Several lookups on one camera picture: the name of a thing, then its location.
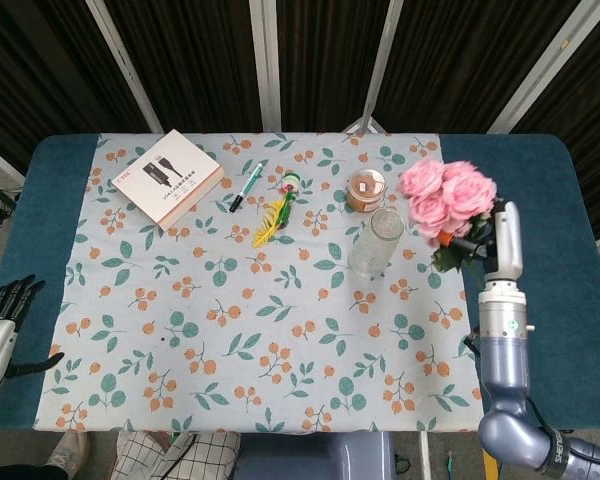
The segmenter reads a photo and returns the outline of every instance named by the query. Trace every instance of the pen cap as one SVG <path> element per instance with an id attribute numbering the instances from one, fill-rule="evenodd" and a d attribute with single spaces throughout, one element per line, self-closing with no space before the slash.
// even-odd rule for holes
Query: pen cap
<path id="1" fill-rule="evenodd" d="M 235 212 L 241 203 L 242 203 L 242 196 L 241 195 L 236 196 L 236 198 L 233 199 L 233 203 L 229 207 L 229 211 L 231 213 Z"/>

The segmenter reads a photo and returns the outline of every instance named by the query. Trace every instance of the clear glass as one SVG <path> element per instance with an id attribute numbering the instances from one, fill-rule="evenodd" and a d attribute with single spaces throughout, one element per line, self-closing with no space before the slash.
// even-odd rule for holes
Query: clear glass
<path id="1" fill-rule="evenodd" d="M 380 276 L 387 268 L 404 230 L 404 219 L 396 210 L 376 210 L 349 253 L 349 267 L 362 277 Z"/>

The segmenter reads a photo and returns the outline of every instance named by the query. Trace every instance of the pen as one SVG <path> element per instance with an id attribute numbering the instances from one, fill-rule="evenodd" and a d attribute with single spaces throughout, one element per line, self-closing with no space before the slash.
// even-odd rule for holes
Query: pen
<path id="1" fill-rule="evenodd" d="M 253 169 L 253 173 L 251 173 L 249 180 L 247 180 L 247 183 L 245 183 L 244 187 L 242 187 L 242 191 L 236 196 L 236 198 L 233 199 L 233 203 L 229 207 L 229 211 L 231 213 L 235 212 L 238 209 L 238 207 L 240 206 L 240 203 L 242 202 L 242 199 L 249 193 L 249 190 L 251 190 L 251 187 L 253 187 L 253 184 L 256 183 L 256 180 L 258 179 L 258 175 L 260 175 L 260 172 L 262 171 L 263 168 L 264 168 L 264 164 L 262 162 L 260 162 L 260 163 L 258 163 L 256 168 Z"/>

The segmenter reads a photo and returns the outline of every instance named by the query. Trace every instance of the rose bouquet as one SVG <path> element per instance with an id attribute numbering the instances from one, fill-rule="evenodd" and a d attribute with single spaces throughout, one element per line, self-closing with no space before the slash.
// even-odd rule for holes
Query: rose bouquet
<path id="1" fill-rule="evenodd" d="M 400 177 L 398 189 L 409 198 L 409 219 L 418 225 L 433 253 L 433 264 L 441 272 L 459 269 L 468 257 L 440 240 L 450 236 L 474 243 L 489 233 L 489 218 L 496 197 L 496 184 L 470 162 L 440 163 L 424 157 Z"/>

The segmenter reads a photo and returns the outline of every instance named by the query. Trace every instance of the floral tablecloth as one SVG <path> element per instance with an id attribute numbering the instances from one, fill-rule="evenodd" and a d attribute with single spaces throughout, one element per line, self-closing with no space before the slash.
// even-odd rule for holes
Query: floral tablecloth
<path id="1" fill-rule="evenodd" d="M 347 255 L 368 222 L 345 191 L 387 180 L 436 135 L 187 135 L 227 177 L 162 232 L 111 179 L 159 138 L 103 134 L 88 179 L 36 428 L 307 432 L 461 430 L 482 416 L 462 276 L 440 274 L 410 228 L 383 277 Z M 241 209 L 228 207 L 266 161 Z M 286 170 L 302 178 L 289 225 L 251 247 Z"/>

